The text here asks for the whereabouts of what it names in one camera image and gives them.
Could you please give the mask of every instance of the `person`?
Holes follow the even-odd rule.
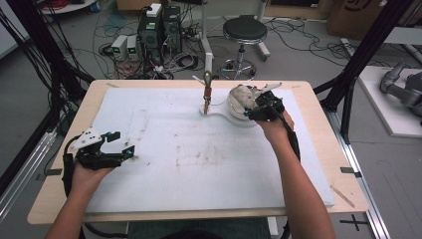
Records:
[[[294,128],[291,116],[286,111],[283,116],[289,126]],[[282,121],[257,121],[257,124],[263,129],[279,162],[293,238],[335,238],[326,208],[290,146],[288,132]],[[77,163],[71,193],[46,238],[79,237],[87,205],[103,178],[111,171],[112,168],[93,171]]]

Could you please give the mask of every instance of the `gray floor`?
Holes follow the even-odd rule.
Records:
[[[75,50],[78,60],[96,79],[104,79],[104,73],[93,54],[86,51],[97,53],[98,47],[103,43],[112,42],[112,38],[98,37],[94,32],[103,36],[107,29],[107,27],[102,27],[103,25],[122,26],[133,23],[121,29],[122,34],[127,34],[136,28],[136,21],[136,16],[123,16],[112,10],[98,14],[79,11],[61,16],[64,32],[71,45],[74,49],[81,49]],[[223,18],[210,21],[210,29],[223,21]],[[318,45],[321,47],[328,43],[339,43],[338,38],[326,34],[324,22],[306,22],[305,30],[319,37]],[[221,36],[221,25],[210,35]],[[299,49],[307,49],[312,42],[300,32],[282,33],[282,37],[291,47]],[[265,43],[272,54],[267,62],[262,61],[254,48],[247,48],[246,58],[254,62],[259,69],[256,80],[307,81],[316,87],[334,78],[343,69],[343,66],[317,57],[308,51],[288,48],[280,36],[274,32],[270,32]],[[214,66],[219,66],[226,59],[233,58],[237,54],[238,46],[222,38],[210,38],[210,44],[215,54]],[[352,44],[357,46],[358,42],[352,42]],[[347,60],[337,59],[329,51],[317,53],[340,65],[347,63]],[[383,46],[373,60],[393,66],[400,59],[405,59],[413,68],[419,68],[419,64],[407,53],[398,51],[390,45]],[[105,72],[106,64],[101,59],[98,61]],[[108,71],[111,72],[110,61],[108,61],[108,67]],[[200,77],[201,74],[201,71],[185,71],[175,74],[175,79],[191,79],[192,75]],[[3,132],[3,137],[0,139],[3,155],[0,160],[0,172],[3,173],[47,112],[48,101],[47,90],[19,50],[0,61],[0,82],[2,84],[0,126]],[[321,94],[318,97],[323,99],[324,95]],[[422,181],[420,174],[422,140],[390,136],[359,83],[355,87],[350,140],[391,238],[422,238],[422,204],[420,203],[422,187],[419,185]],[[57,148],[60,142],[58,138],[54,148]],[[46,233],[48,225],[30,225],[26,218],[42,186],[42,181],[37,180],[36,177],[42,173],[47,159],[52,154],[50,152],[46,157],[45,162],[38,168],[33,179],[0,224],[0,237],[41,238]],[[354,214],[354,217],[357,221],[367,221],[363,214]],[[334,214],[331,215],[331,219],[338,238],[373,237],[366,224],[355,226],[351,223],[340,222],[340,220],[351,221],[350,214]],[[279,231],[282,231],[283,218],[278,218],[278,224]],[[122,231],[124,224],[102,224],[100,227],[108,231]]]

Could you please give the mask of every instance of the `robot end effector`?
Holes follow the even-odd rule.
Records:
[[[400,88],[394,83],[400,78],[400,73],[404,69],[404,62],[398,63],[391,71],[387,72],[381,80],[379,89],[401,101],[410,108],[410,111],[422,117],[422,72],[410,75],[407,78],[405,88]]]

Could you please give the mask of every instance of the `wooden tabletop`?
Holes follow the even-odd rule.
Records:
[[[213,88],[230,89],[245,82],[214,81]],[[257,87],[273,84],[274,81],[253,82]],[[81,134],[92,125],[109,88],[202,88],[192,80],[177,81],[94,81],[84,98],[84,101],[72,123],[64,142],[73,136]],[[283,82],[281,89],[292,90],[301,110],[305,124],[311,135],[316,154],[325,173],[328,184],[334,195],[335,205],[329,207],[329,213],[363,212],[368,209],[368,203],[362,193],[357,180],[352,173],[342,173],[341,167],[350,167],[337,139],[321,109],[313,89],[307,82]],[[58,156],[53,162],[52,169],[63,168],[64,146],[60,148]],[[28,215],[31,224],[50,224],[58,215],[66,200],[62,175],[48,176]],[[172,212],[132,212],[132,213],[90,213],[85,217],[87,222],[96,221],[136,221],[160,219],[192,219],[192,218],[224,218],[245,216],[278,216],[286,215],[284,208],[278,209],[232,209],[206,211],[172,211]]]

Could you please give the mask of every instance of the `chair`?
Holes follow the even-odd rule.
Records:
[[[243,59],[245,45],[257,45],[267,37],[267,27],[260,21],[249,17],[239,17],[224,23],[223,34],[226,38],[240,44],[237,59],[227,60],[220,67],[220,72],[226,79],[236,80],[244,75],[253,80],[257,75],[257,67]]]

